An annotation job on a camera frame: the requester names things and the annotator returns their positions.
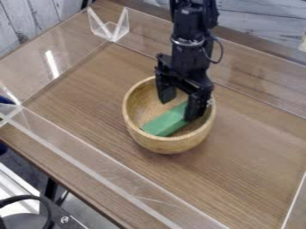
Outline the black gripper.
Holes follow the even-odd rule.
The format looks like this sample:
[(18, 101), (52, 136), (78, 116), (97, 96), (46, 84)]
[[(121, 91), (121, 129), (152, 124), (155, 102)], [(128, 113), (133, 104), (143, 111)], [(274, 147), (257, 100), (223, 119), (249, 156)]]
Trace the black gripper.
[(203, 116), (213, 85), (207, 75), (213, 41), (171, 38), (171, 55), (159, 53), (155, 66), (155, 86), (163, 104), (175, 99), (175, 90), (187, 93), (184, 120), (192, 122)]

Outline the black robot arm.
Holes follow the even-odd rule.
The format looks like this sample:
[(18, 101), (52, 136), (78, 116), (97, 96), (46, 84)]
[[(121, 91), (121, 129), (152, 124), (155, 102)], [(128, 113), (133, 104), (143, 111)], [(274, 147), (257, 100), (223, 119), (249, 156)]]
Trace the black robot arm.
[(184, 120), (192, 122), (204, 115), (213, 83), (207, 75), (212, 47), (217, 39), (211, 32), (217, 25), (215, 0), (169, 0), (171, 55), (156, 55), (155, 85), (163, 104), (175, 99), (176, 90), (187, 93)]

